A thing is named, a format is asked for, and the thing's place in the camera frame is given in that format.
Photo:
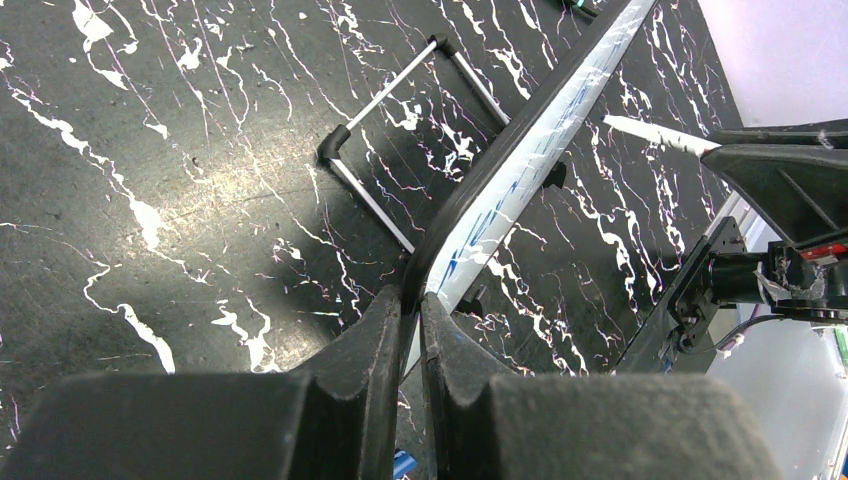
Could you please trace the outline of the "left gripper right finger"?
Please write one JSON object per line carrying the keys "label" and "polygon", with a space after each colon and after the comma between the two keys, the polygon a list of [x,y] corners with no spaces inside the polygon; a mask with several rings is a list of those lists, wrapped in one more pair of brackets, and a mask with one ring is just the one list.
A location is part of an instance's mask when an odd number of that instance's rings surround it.
{"label": "left gripper right finger", "polygon": [[524,377],[420,305],[437,479],[778,479],[754,415],[704,375]]}

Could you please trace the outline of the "blue marker cap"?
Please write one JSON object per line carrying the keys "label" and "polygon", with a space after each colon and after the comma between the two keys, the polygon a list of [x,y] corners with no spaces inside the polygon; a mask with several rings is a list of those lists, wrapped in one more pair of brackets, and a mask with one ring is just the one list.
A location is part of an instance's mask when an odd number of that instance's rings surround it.
{"label": "blue marker cap", "polygon": [[418,462],[406,450],[396,449],[393,456],[393,480],[404,479],[418,465]]}

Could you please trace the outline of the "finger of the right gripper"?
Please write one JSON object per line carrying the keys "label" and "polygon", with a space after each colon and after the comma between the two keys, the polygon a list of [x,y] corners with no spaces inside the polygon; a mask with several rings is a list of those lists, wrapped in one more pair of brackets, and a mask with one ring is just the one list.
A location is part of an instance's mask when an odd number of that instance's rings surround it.
{"label": "finger of the right gripper", "polygon": [[788,245],[847,239],[847,151],[811,145],[725,145],[701,163],[728,183]]}
{"label": "finger of the right gripper", "polygon": [[847,148],[847,120],[829,120],[788,126],[742,127],[711,133],[708,140],[721,145],[811,145],[828,149]]}

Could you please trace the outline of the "white whiteboard black frame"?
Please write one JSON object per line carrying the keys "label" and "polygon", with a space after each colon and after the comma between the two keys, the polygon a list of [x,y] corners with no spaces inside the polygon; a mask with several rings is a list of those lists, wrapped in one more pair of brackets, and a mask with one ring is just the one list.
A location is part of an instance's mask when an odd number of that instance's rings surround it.
{"label": "white whiteboard black frame", "polygon": [[[449,38],[433,35],[353,119],[322,140],[318,159],[338,170],[411,254],[401,295],[400,376],[408,375],[422,353],[422,298],[433,294],[453,312],[535,193],[562,185],[564,152],[655,8],[653,1],[610,2],[514,117],[500,108]],[[352,129],[435,51],[451,59],[504,128],[445,201],[420,244],[413,245],[344,165],[340,149]]]}

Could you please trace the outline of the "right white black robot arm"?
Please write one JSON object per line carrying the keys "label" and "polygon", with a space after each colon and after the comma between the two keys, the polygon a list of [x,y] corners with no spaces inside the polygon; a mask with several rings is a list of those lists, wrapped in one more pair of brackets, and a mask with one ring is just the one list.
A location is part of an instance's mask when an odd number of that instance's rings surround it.
{"label": "right white black robot arm", "polygon": [[767,320],[847,321],[847,122],[721,130],[699,159],[778,235],[747,252],[719,232],[689,259],[667,304],[682,353],[701,353],[716,312],[740,303],[770,307]]}

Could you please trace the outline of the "white blue whiteboard marker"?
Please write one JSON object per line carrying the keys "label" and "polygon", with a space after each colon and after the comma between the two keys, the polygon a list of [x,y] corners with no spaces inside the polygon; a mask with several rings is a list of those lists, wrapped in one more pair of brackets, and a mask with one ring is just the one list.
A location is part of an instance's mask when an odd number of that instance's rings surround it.
{"label": "white blue whiteboard marker", "polygon": [[697,157],[720,147],[719,143],[624,116],[604,115],[602,122],[620,132]]}

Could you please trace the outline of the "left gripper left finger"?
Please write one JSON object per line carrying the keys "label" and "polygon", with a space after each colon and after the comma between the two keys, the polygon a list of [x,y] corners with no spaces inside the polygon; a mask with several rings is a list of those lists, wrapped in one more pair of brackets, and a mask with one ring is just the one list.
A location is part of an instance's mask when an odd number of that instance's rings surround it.
{"label": "left gripper left finger", "polygon": [[285,373],[99,374],[54,388],[5,479],[389,479],[401,302]]}

